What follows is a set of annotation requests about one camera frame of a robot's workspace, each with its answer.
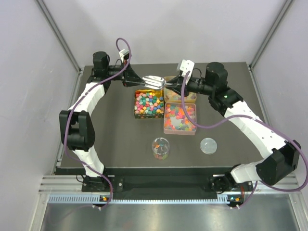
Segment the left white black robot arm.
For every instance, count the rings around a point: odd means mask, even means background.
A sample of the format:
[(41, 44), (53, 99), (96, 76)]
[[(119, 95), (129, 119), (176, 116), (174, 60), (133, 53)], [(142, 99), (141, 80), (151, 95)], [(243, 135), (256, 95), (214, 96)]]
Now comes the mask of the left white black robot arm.
[(99, 160), (94, 148), (95, 131), (91, 120), (99, 100), (108, 91), (111, 82), (122, 81), (125, 87), (141, 83), (139, 76), (129, 64), (130, 52), (123, 49), (119, 52), (119, 65), (111, 65), (110, 57), (104, 51), (93, 54), (93, 68), (85, 88), (78, 100), (59, 114), (61, 141), (66, 151), (75, 154), (84, 169), (83, 191), (104, 191), (109, 189), (109, 179), (104, 173), (104, 165)]

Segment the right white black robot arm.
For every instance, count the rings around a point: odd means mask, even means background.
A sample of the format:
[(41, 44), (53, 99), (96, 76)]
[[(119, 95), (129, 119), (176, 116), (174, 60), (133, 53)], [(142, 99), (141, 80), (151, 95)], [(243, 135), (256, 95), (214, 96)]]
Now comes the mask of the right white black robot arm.
[(184, 61), (179, 74), (167, 82), (167, 89), (182, 98), (190, 92), (207, 95), (211, 107), (232, 122), (257, 148), (262, 160), (238, 164), (225, 174), (225, 186), (237, 190), (247, 181), (261, 181), (270, 188), (297, 168), (300, 144), (270, 128), (248, 106), (243, 97), (228, 86), (228, 72), (218, 62), (206, 66), (204, 77), (193, 77), (194, 64)]

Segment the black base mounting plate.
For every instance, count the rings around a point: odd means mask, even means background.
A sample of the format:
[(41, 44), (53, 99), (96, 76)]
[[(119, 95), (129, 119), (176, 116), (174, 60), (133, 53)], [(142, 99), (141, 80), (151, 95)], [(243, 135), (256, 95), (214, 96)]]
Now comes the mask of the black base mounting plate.
[(106, 179), (98, 177), (83, 177), (82, 191), (107, 192), (109, 183), (115, 193), (126, 193), (134, 189), (182, 189), (197, 190), (202, 193), (250, 192), (253, 189), (251, 182), (232, 184), (225, 176), (208, 175), (111, 175)]

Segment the pink tin of bright gummies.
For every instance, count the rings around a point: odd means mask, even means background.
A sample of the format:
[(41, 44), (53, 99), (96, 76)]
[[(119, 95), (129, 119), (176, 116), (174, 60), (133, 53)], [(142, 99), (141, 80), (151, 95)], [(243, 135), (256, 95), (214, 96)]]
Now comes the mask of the pink tin of bright gummies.
[(181, 103), (166, 103), (163, 130), (172, 135), (196, 134), (196, 126), (185, 115)]

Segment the gold tin of star candies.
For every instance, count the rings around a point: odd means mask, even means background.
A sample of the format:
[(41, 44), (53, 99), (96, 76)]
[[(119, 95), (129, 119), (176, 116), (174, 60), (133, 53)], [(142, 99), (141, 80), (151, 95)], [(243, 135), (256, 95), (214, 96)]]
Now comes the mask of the gold tin of star candies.
[(165, 111), (162, 90), (136, 90), (133, 114), (137, 119), (163, 118)]

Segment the clear plastic jar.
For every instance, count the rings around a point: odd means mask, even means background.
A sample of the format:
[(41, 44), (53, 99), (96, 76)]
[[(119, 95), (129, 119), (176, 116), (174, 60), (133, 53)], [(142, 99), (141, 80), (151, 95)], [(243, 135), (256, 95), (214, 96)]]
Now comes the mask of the clear plastic jar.
[(169, 141), (163, 137), (155, 138), (152, 142), (153, 155), (158, 160), (165, 160), (170, 151)]

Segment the clear round jar lid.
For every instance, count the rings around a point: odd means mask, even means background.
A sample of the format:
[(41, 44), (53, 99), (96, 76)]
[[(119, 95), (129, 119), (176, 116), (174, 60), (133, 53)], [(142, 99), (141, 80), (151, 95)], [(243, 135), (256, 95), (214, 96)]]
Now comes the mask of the clear round jar lid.
[(217, 142), (212, 138), (204, 138), (200, 142), (200, 149), (205, 154), (214, 154), (217, 148)]

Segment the silver metal scoop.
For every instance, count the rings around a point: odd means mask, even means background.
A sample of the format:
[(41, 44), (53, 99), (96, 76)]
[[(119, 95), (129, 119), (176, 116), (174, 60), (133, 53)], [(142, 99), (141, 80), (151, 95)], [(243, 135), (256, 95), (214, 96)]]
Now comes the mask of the silver metal scoop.
[(153, 90), (162, 90), (169, 87), (169, 83), (163, 77), (158, 76), (143, 76), (144, 86)]

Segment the gold tin of pastel gummies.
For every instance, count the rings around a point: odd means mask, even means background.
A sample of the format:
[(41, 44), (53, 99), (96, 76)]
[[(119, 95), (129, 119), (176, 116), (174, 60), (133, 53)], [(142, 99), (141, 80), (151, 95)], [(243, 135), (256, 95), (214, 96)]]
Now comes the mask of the gold tin of pastel gummies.
[[(187, 97), (184, 97), (185, 103), (195, 103), (197, 95), (196, 93), (190, 92)], [(181, 96), (172, 90), (164, 88), (164, 100), (167, 103), (181, 103)]]

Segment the aluminium front rail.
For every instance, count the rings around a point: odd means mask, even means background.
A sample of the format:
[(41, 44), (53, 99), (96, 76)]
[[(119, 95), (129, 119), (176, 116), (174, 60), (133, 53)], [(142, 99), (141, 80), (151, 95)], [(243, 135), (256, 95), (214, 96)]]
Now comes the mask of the aluminium front rail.
[(134, 189), (130, 192), (84, 192), (81, 177), (44, 177), (39, 187), (40, 194), (48, 196), (53, 204), (225, 204), (241, 205), (250, 193), (276, 194), (277, 191), (259, 183), (250, 192), (224, 192), (222, 194), (200, 192), (192, 189)]

